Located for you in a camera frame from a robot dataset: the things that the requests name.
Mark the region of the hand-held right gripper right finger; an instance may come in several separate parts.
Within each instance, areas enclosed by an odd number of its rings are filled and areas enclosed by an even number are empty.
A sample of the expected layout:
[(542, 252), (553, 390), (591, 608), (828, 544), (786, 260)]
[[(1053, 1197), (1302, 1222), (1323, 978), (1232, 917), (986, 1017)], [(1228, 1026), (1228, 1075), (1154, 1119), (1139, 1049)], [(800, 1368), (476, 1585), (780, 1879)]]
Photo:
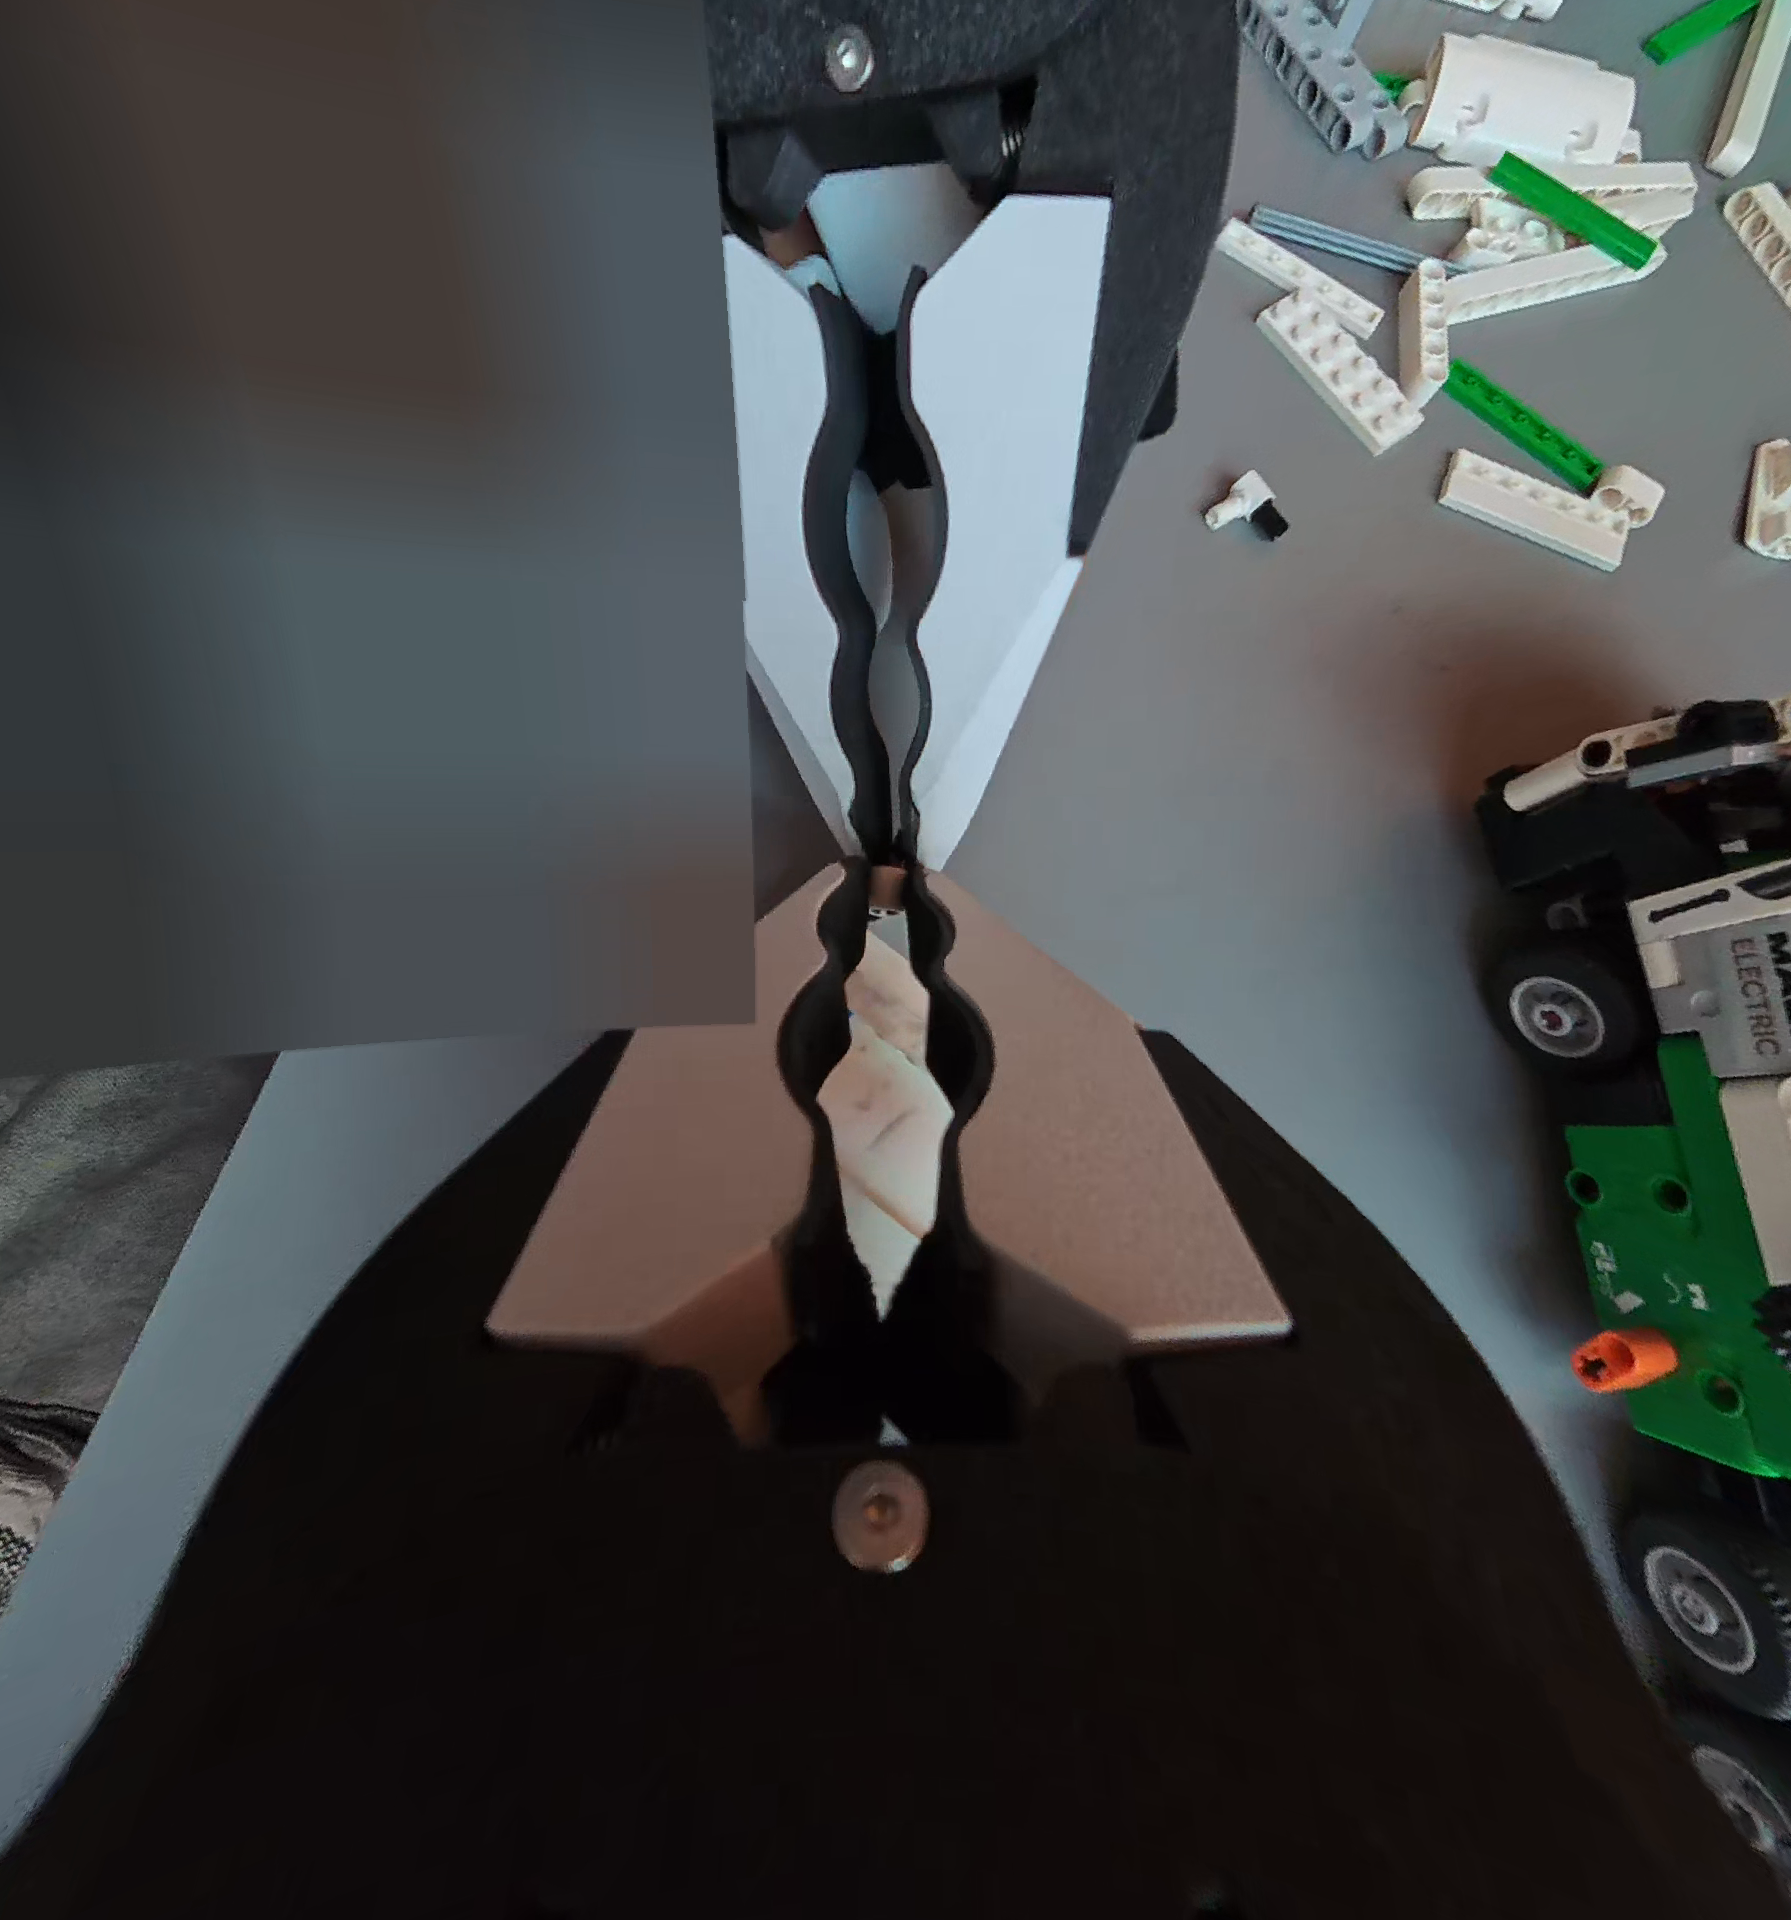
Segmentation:
[(1139, 1026), (953, 882), (905, 875), (924, 1065), (947, 1098), (930, 1231), (896, 1287), (918, 1445), (1181, 1445), (1158, 1366), (1291, 1312)]

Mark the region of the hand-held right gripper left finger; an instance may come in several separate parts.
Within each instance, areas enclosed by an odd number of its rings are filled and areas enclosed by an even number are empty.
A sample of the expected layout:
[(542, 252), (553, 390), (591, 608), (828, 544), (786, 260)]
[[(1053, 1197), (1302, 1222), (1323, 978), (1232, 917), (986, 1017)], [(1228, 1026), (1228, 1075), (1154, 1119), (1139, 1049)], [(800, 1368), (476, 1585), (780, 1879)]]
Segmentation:
[(492, 1340), (690, 1371), (745, 1439), (881, 1439), (878, 1311), (819, 1103), (849, 1046), (874, 872), (840, 862), (763, 919), (751, 1023), (626, 1039), (488, 1311)]

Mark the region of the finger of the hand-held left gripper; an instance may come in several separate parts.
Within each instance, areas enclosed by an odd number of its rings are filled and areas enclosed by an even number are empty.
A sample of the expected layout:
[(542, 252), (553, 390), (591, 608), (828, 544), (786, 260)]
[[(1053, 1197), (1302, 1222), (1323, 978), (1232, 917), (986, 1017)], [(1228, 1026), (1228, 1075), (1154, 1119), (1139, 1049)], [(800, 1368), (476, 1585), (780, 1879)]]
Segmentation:
[(822, 276), (723, 239), (742, 634), (751, 685), (849, 857), (890, 850), (886, 750), (868, 668), (878, 614), (848, 540), (871, 419), (866, 332)]
[(1112, 202), (1011, 194), (907, 299), (900, 384), (937, 496), (914, 628), (916, 852), (969, 827), (1080, 572), (1070, 554)]

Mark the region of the white grey lego panel assembly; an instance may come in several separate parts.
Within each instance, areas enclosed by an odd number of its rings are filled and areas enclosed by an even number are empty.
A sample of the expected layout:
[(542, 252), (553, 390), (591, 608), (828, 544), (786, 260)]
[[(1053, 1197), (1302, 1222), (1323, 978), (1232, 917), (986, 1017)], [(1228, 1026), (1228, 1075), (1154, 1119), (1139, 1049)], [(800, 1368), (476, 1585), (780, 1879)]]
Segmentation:
[(929, 1070), (930, 1003), (907, 953), (872, 925), (846, 980), (848, 1053), (822, 1082), (846, 1231), (877, 1314), (894, 1304), (937, 1215), (951, 1102)]

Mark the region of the grey lego beam with holes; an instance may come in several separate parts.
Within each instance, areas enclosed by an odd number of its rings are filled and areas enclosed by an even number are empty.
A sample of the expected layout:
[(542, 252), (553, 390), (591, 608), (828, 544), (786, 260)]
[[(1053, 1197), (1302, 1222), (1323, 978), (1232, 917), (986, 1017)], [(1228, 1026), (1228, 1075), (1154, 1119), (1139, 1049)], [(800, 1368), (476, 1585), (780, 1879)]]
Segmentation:
[(1236, 3), (1238, 34), (1333, 156), (1379, 160), (1408, 115), (1358, 55), (1369, 3)]

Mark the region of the light grey lego axle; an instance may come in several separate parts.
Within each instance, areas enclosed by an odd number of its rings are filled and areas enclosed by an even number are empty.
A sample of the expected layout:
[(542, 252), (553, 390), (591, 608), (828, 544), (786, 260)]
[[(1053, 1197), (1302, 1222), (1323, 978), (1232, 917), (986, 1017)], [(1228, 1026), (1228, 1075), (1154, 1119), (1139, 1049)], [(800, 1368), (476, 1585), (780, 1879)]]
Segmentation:
[(1293, 250), (1307, 250), (1333, 260), (1365, 264), (1388, 275), (1406, 276), (1431, 258), (1419, 247), (1333, 227), (1269, 204), (1257, 204), (1248, 216), (1248, 224), (1258, 233)]

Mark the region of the green lego beam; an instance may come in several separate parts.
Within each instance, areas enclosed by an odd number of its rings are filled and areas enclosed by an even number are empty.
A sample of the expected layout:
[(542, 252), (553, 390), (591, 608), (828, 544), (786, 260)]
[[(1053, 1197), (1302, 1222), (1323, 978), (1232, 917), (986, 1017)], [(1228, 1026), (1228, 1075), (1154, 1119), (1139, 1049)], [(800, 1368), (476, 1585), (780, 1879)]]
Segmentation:
[(1642, 270), (1658, 252), (1658, 239), (1616, 213), (1561, 185), (1528, 160), (1505, 154), (1487, 169), (1487, 179), (1530, 216), (1598, 250), (1630, 270)]
[(1660, 24), (1639, 42), (1642, 55), (1654, 67), (1667, 67), (1696, 47), (1724, 36), (1732, 26), (1758, 10), (1755, 0), (1708, 0)]
[(1577, 494), (1595, 494), (1603, 461), (1471, 363), (1450, 362), (1442, 395)]

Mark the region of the pile of white lego bricks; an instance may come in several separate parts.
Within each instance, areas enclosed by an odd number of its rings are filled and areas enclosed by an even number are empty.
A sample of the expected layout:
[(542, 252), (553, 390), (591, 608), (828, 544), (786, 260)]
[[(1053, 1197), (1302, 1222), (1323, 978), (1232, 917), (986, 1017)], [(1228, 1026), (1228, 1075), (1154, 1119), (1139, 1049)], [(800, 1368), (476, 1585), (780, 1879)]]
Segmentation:
[[(1442, 255), (1406, 276), (1388, 275), (1278, 243), (1249, 227), (1249, 213), (1219, 230), (1214, 252), (1275, 291), (1257, 318), (1260, 334), (1374, 456), (1400, 445), (1445, 398), (1461, 327), (1644, 285), (1705, 179), (1732, 185), (1723, 227), (1791, 318), (1791, 189), (1742, 181), (1791, 55), (1791, 5), (1758, 5), (1745, 20), (1747, 42), (1698, 168), (1642, 157), (1634, 74), (1517, 37), (1449, 31), (1421, 74), (1371, 70), (1408, 115), (1406, 145), (1386, 157), (1431, 162), (1405, 185), (1406, 216), (1463, 227)], [(1658, 239), (1653, 262), (1623, 269), (1505, 198), (1487, 179), (1505, 154)], [(1583, 496), (1502, 441), (1522, 465), (1450, 452), (1436, 494), (1444, 511), (1597, 572), (1616, 572), (1660, 511), (1662, 486), (1631, 465), (1601, 459), (1601, 481)]]

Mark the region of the green white lego truck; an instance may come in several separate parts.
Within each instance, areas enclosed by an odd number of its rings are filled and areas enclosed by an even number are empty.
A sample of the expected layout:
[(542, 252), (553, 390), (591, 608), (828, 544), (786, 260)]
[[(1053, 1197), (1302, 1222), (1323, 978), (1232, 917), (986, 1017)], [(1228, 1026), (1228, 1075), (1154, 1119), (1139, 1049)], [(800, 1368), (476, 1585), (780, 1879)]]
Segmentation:
[(1495, 772), (1517, 902), (1484, 973), (1547, 1077), (1592, 1394), (1692, 1462), (1619, 1525), (1703, 1786), (1791, 1900), (1791, 694), (1702, 701)]

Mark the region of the grey textured cloth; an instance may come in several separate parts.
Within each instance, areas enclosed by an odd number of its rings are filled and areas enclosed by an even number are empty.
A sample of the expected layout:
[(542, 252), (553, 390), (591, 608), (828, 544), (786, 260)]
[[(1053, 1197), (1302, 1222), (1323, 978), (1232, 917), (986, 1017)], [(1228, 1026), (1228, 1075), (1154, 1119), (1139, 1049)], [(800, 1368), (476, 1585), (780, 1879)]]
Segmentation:
[(0, 1620), (272, 1062), (0, 1079)]

